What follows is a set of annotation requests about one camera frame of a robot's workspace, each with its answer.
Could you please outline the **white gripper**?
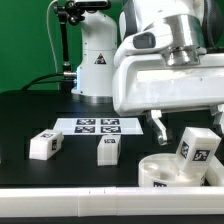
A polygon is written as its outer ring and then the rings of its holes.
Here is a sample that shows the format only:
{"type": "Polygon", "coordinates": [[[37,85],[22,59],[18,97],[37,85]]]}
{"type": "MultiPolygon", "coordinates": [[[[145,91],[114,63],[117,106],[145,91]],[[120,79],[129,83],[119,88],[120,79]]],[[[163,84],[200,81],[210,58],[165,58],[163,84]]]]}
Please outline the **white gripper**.
{"type": "Polygon", "coordinates": [[[147,123],[160,145],[168,144],[162,112],[210,108],[214,128],[224,134],[224,53],[200,57],[194,66],[168,67],[157,51],[134,46],[127,37],[118,48],[112,95],[114,110],[121,116],[147,113],[147,123]]]}

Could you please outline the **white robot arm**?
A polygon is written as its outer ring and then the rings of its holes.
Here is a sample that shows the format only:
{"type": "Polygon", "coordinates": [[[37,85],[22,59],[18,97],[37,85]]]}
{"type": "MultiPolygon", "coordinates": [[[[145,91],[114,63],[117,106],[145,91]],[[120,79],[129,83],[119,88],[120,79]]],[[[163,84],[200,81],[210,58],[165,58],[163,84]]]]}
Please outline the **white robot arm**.
{"type": "Polygon", "coordinates": [[[223,21],[214,0],[127,0],[114,22],[86,0],[83,58],[72,93],[146,115],[162,144],[162,114],[224,104],[224,53],[209,53],[223,21]]]}

